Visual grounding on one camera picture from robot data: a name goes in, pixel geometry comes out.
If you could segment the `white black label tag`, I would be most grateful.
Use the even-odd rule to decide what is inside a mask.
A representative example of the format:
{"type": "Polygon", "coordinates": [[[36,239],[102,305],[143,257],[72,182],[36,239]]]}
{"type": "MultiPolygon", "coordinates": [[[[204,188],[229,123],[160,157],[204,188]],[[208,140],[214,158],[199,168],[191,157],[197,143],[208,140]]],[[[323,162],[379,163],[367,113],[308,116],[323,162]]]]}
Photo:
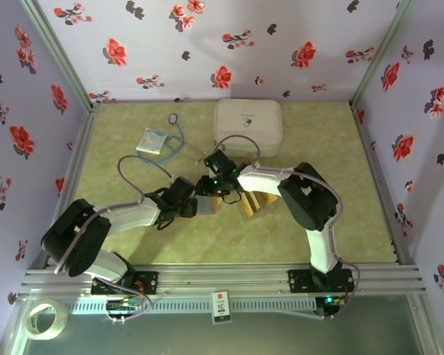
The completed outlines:
{"type": "Polygon", "coordinates": [[[211,293],[212,323],[214,325],[224,324],[232,321],[229,305],[229,294],[227,291],[216,291],[211,293]]]}

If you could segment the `aluminium side rail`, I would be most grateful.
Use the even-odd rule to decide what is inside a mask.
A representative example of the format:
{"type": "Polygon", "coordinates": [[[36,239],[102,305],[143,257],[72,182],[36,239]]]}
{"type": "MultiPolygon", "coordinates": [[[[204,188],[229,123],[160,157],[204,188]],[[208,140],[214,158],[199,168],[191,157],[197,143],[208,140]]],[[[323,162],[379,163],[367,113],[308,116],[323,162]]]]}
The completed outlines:
{"type": "Polygon", "coordinates": [[[36,147],[29,167],[24,233],[30,243],[25,271],[45,268],[40,240],[75,197],[98,107],[34,126],[36,147]]]}
{"type": "Polygon", "coordinates": [[[360,136],[361,143],[365,152],[365,156],[369,165],[372,179],[374,181],[374,186],[377,192],[377,198],[383,213],[383,219],[386,224],[388,235],[393,245],[394,253],[396,255],[397,263],[402,265],[414,265],[408,246],[406,245],[406,239],[403,236],[403,231],[401,225],[394,218],[394,213],[397,211],[396,206],[393,204],[391,194],[386,183],[385,176],[383,174],[382,166],[380,164],[377,151],[371,148],[371,143],[374,139],[364,124],[361,124],[359,119],[359,111],[357,107],[350,103],[351,113],[354,117],[354,121],[357,127],[358,134],[360,136]]]}

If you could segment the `aluminium frame post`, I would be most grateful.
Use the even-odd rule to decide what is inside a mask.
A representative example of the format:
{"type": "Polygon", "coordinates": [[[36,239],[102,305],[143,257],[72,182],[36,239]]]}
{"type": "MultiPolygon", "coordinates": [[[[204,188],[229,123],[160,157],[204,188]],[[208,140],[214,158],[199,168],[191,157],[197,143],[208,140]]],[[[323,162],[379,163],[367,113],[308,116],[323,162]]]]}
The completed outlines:
{"type": "Polygon", "coordinates": [[[70,85],[72,91],[76,95],[80,104],[87,112],[92,111],[93,104],[88,98],[84,85],[82,84],[77,72],[75,71],[71,61],[64,51],[60,41],[58,40],[55,31],[47,20],[44,11],[39,5],[37,0],[19,0],[24,11],[29,16],[30,20],[34,24],[38,34],[41,36],[47,49],[54,58],[55,62],[59,66],[62,74],[70,85]]]}
{"type": "Polygon", "coordinates": [[[409,14],[417,2],[418,0],[400,0],[398,2],[394,17],[386,31],[386,34],[383,36],[380,45],[376,49],[374,57],[371,60],[371,63],[368,65],[367,70],[363,75],[352,99],[349,101],[349,105],[352,110],[355,109],[356,105],[365,95],[370,83],[374,79],[376,72],[379,70],[380,65],[382,64],[383,59],[398,37],[402,27],[407,22],[409,14]]]}

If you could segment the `white blue sealed packet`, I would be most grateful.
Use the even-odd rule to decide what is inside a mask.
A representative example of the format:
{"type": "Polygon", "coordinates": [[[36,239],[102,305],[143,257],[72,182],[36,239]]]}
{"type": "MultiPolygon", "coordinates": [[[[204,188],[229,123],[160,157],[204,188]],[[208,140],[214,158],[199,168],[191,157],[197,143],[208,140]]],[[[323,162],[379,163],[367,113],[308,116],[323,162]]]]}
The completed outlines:
{"type": "Polygon", "coordinates": [[[137,152],[159,155],[166,139],[167,134],[146,128],[135,149],[137,152]]]}

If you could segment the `clear tape roll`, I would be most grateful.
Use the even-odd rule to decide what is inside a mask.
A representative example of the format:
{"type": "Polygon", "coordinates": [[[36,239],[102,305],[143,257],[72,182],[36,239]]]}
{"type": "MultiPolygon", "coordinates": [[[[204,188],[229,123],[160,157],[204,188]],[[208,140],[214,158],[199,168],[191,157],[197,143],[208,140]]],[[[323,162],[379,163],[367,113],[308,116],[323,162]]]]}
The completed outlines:
{"type": "Polygon", "coordinates": [[[25,336],[32,340],[51,340],[55,339],[65,329],[68,321],[68,310],[54,300],[41,300],[33,303],[24,315],[22,325],[25,336]],[[47,309],[54,314],[51,325],[40,331],[38,329],[38,316],[47,309]]]}

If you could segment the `small controller board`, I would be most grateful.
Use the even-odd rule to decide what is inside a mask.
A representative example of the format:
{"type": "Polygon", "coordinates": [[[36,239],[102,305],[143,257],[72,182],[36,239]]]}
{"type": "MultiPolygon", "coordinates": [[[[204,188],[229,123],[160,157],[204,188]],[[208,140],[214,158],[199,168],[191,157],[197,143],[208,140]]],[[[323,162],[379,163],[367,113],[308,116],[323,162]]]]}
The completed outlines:
{"type": "Polygon", "coordinates": [[[112,323],[125,323],[144,310],[145,302],[141,297],[124,297],[120,300],[107,300],[105,311],[112,323]]]}
{"type": "Polygon", "coordinates": [[[322,319],[333,319],[340,309],[345,305],[345,297],[325,296],[316,297],[316,310],[314,313],[322,319]]]}

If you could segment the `wooden card rack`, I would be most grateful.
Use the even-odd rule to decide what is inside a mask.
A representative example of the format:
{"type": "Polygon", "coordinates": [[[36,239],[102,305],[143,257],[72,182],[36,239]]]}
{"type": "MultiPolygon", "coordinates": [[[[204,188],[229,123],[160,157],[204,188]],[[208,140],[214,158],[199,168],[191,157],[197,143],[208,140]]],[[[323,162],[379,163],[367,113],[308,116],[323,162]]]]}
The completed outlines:
{"type": "Polygon", "coordinates": [[[241,192],[240,213],[253,221],[268,216],[277,205],[278,196],[266,192],[241,192]]]}

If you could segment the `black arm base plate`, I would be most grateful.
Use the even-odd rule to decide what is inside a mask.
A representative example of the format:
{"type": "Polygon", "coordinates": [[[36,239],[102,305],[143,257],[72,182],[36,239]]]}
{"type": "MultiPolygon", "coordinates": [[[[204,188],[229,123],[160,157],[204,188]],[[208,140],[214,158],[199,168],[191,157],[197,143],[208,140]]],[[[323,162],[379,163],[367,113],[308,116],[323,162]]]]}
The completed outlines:
{"type": "Polygon", "coordinates": [[[342,268],[324,274],[315,269],[288,271],[291,293],[349,293],[354,290],[352,271],[342,268]]]}
{"type": "MultiPolygon", "coordinates": [[[[123,276],[121,280],[114,282],[116,285],[131,288],[143,294],[155,295],[158,286],[157,271],[134,271],[123,276]]],[[[123,295],[125,291],[107,283],[94,279],[92,281],[91,295],[113,296],[123,295]]]]}

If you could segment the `pink card holder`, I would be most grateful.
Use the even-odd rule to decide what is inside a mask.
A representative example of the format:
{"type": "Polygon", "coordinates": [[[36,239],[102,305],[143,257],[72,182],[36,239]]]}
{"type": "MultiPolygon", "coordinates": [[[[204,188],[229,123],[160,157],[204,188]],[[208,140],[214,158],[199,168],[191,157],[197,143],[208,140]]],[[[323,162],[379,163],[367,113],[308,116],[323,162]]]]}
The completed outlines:
{"type": "Polygon", "coordinates": [[[216,213],[218,199],[216,197],[197,196],[197,216],[213,215],[216,213]]]}

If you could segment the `blue stethoscope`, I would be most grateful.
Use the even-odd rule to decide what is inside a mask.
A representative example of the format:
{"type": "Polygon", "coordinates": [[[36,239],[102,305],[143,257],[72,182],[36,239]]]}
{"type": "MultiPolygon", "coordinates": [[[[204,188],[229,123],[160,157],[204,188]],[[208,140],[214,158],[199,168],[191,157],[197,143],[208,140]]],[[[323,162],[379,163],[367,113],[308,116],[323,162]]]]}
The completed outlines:
{"type": "MultiPolygon", "coordinates": [[[[166,163],[166,162],[172,160],[173,158],[183,157],[183,158],[186,158],[186,159],[192,161],[197,166],[205,157],[206,152],[197,148],[196,146],[191,144],[186,139],[184,131],[182,130],[182,127],[178,122],[178,115],[176,113],[172,113],[169,115],[168,123],[169,123],[169,125],[174,126],[178,130],[178,133],[171,135],[171,134],[167,134],[165,132],[159,131],[159,132],[167,134],[167,138],[166,138],[166,141],[161,149],[161,153],[168,152],[169,154],[163,158],[159,158],[156,161],[156,163],[162,164],[162,163],[166,163]]],[[[137,151],[136,151],[136,153],[137,153],[137,156],[142,160],[145,158],[145,156],[144,156],[145,154],[149,154],[149,153],[137,152],[137,151]]]]}

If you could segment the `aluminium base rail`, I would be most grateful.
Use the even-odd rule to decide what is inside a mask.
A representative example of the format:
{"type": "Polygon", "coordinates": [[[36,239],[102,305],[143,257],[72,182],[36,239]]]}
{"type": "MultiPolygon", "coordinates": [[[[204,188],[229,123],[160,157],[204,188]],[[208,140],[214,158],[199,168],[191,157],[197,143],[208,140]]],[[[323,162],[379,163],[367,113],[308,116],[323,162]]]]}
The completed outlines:
{"type": "MultiPolygon", "coordinates": [[[[160,264],[136,266],[136,271],[155,271],[158,284],[155,297],[204,298],[213,291],[228,291],[231,297],[290,297],[293,270],[306,270],[306,264],[160,264]]],[[[362,263],[357,296],[425,294],[418,267],[397,263],[362,263]]],[[[92,278],[82,274],[68,277],[51,268],[26,272],[17,293],[25,299],[79,299],[91,295],[92,278]]]]}

